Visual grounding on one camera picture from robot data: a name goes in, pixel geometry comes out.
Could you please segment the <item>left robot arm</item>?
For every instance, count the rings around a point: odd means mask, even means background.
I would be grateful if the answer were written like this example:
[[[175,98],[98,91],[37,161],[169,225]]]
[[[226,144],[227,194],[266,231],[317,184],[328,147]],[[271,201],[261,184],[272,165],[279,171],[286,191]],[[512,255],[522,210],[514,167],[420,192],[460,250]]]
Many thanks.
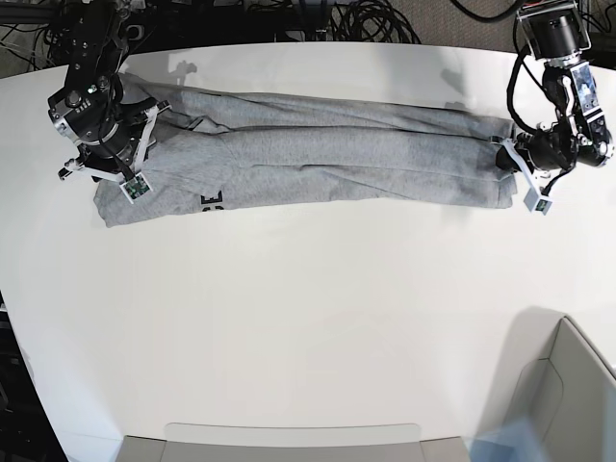
[[[516,49],[506,88],[506,107],[518,128],[515,138],[493,137],[497,167],[521,172],[530,193],[547,199],[555,183],[579,164],[603,166],[615,153],[590,63],[582,53],[591,41],[574,1],[516,1],[506,11],[516,16],[525,46]],[[544,64],[539,90],[552,103],[556,122],[534,127],[514,107],[514,92],[527,56]]]

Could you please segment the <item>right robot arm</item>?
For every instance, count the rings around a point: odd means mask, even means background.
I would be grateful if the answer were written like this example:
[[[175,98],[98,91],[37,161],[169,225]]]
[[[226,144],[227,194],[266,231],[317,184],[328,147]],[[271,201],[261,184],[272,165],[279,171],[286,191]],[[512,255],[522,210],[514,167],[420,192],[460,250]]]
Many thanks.
[[[133,10],[130,1],[85,6],[74,28],[64,85],[48,98],[55,129],[78,150],[59,170],[59,178],[83,173],[116,183],[131,200],[151,190],[142,167],[154,144],[158,115],[170,108],[153,97],[123,101],[119,70],[130,52],[125,21]]]

